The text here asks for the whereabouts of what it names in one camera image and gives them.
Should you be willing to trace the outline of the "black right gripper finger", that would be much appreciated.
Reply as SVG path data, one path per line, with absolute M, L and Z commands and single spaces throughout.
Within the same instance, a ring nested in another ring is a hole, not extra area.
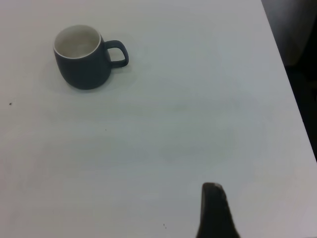
M 238 238 L 226 193 L 219 183 L 202 185 L 198 238 Z

